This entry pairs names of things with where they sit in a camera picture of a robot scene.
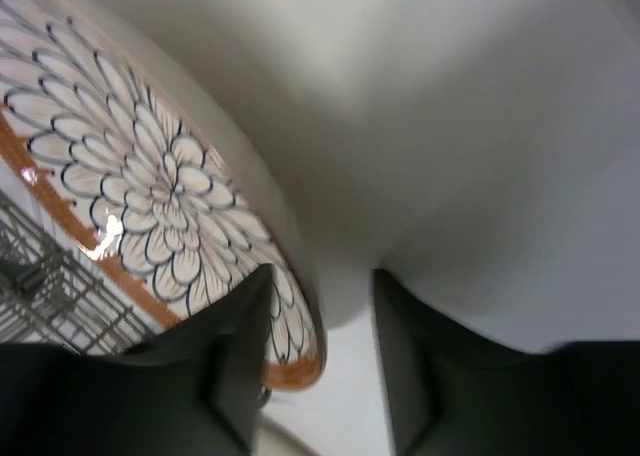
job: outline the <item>metal rack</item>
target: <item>metal rack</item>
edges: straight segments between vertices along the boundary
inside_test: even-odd
[[[0,342],[115,354],[153,332],[0,191]]]

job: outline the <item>glossy surface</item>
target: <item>glossy surface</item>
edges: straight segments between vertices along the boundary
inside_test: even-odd
[[[266,384],[278,387],[287,368],[286,386],[308,384],[320,365],[309,309],[229,168],[78,19],[49,0],[0,0],[3,157],[84,254],[165,326],[274,264]]]

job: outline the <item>ceramic dish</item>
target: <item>ceramic dish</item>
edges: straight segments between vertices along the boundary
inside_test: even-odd
[[[313,383],[325,359],[317,300],[308,263],[287,251],[297,233],[268,172],[255,154],[243,165],[243,155],[219,152],[216,141],[229,154],[225,138],[241,137],[237,128],[189,119],[144,64],[65,2],[0,0],[0,154],[84,254],[164,327],[224,297],[258,264],[274,264],[265,384]],[[263,196],[254,203],[250,192]]]

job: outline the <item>floral pattern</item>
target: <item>floral pattern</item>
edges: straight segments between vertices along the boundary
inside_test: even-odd
[[[297,283],[215,151],[95,32],[45,0],[0,0],[0,94],[76,217],[121,223],[121,264],[157,299],[188,317],[272,263],[269,360],[316,350]]]

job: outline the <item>metal grid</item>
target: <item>metal grid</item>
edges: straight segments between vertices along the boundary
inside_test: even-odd
[[[152,331],[0,191],[0,342],[114,354]]]

